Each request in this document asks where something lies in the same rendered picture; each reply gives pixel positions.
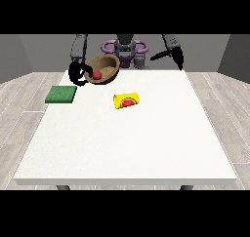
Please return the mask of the green square pad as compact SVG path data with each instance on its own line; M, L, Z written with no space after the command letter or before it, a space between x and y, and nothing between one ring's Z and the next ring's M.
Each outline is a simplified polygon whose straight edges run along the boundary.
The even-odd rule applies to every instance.
M53 86L45 98L46 103L72 103L76 86Z

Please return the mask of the brown wooden bowl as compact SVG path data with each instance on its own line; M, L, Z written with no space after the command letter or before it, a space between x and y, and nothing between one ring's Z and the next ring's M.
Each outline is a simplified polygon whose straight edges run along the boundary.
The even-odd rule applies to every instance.
M105 54L91 60L88 65L93 68L93 71L99 71L102 74L102 78L95 80L94 78L90 78L89 74L85 72L85 79L95 85L104 85L116 78L119 72L120 62L116 55Z

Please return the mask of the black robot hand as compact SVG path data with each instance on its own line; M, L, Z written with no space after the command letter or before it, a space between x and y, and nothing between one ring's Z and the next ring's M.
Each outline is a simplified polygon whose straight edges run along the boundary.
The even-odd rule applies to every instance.
M157 59L162 59L165 57L170 57L173 59L175 64L179 67L180 70L183 69L184 65L184 54L183 51L180 47L174 47L171 50L166 50L163 52L160 52L154 56L152 56L150 59L151 60L157 60Z
M76 86L82 87L88 83L87 80L81 81L84 73L87 72L89 77L93 76L93 68L83 62L73 61L69 65L68 76L69 80Z

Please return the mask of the yellow cup with melon print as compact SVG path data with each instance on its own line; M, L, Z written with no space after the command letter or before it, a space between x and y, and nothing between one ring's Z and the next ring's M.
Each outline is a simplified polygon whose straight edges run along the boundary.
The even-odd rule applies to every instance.
M139 103L139 95L137 93L114 95L113 103L116 109L135 105Z

